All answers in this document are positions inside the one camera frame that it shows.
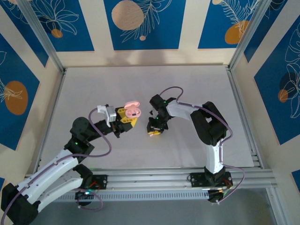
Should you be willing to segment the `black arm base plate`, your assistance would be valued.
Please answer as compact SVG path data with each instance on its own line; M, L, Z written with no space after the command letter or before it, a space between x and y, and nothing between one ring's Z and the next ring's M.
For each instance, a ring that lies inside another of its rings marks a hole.
M107 186L107 175L104 174L96 174L92 176L91 184L89 185L89 189L91 190L103 190L106 189Z
M231 174L225 172L216 181L209 181L204 172L194 172L188 175L187 180L190 181L193 188L230 188L233 186L233 181L229 179L230 177Z

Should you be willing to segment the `thin aluminium side rail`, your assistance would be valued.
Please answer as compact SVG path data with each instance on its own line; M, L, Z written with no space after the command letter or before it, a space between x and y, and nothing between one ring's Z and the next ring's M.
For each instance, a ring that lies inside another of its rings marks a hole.
M41 155L43 152L43 148L45 146L45 142L51 127L51 123L53 120L53 115L60 97L60 93L63 87L63 83L65 80L65 74L66 74L66 69L63 71L62 75L60 76L59 80L56 82L55 84L55 89L54 89L54 93L51 96L48 108L46 110L46 115L45 115L45 119L46 121L44 122L44 126L42 129L42 136L39 139L38 145L36 147L35 153L32 157L32 163L30 165L30 169L29 171L31 172L36 172L39 168L39 164L40 164L40 160L41 160Z

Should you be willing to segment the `aluminium frame post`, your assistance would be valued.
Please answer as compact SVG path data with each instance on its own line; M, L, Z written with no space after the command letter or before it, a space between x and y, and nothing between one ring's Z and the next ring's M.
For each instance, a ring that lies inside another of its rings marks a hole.
M29 26L33 30L35 36L39 40L40 44L46 51L47 55L51 58L56 68L62 74L64 74L66 69L62 65L53 44L51 43L46 31L44 30L30 3L27 0L16 0L16 3Z
M250 19L248 26L237 45L237 48L228 64L228 71L233 72L240 58L243 56L249 41L251 40L253 34L255 33L258 25L260 24L265 12L267 11L271 0L259 0L258 6L255 9L252 18Z

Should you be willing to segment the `black controller box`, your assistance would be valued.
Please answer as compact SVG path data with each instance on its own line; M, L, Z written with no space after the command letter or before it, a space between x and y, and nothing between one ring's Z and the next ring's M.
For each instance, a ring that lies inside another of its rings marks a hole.
M211 203L217 203L221 201L224 197L223 190L209 190L208 195L208 201Z
M77 191L75 193L75 200L79 206L87 206L91 204L91 200L94 199L94 195L90 191Z

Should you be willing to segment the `pink earbud charging case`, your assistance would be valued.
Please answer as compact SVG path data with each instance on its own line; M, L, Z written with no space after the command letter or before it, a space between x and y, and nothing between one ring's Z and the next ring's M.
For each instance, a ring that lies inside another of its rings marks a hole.
M125 116L127 118L138 118L141 116L141 110L139 109L140 103L138 101L127 102L124 106Z

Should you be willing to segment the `wide aluminium side rail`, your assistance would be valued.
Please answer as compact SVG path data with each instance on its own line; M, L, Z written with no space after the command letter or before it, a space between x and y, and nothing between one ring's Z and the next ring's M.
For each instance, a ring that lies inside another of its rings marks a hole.
M253 135L253 132L251 130L247 115L246 115L246 111L245 111L245 106L243 103L243 99L241 96L241 93L239 91L239 87L238 84L236 82L236 79L233 75L233 73L230 71L229 66L226 65L225 67L226 72L227 72L227 76L233 91L233 96L235 98L236 104L237 104L237 108L239 111L239 115L240 115L240 119L241 119L241 123L243 125L243 129L246 135L246 140L248 142L248 146L250 148L250 153L251 156L254 158L253 162L254 162L254 167L260 168L260 169L264 169L264 162L261 159L261 154L259 152L257 143L255 141L255 137Z

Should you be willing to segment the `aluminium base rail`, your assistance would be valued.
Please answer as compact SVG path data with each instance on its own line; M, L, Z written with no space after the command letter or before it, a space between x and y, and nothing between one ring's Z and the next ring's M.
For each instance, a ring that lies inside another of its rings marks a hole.
M94 174L108 176L108 190L171 190L190 189L188 176L191 173L201 173L203 168L157 168L157 169L94 169ZM229 169L233 184L239 188L276 188L277 182L271 169L260 167Z

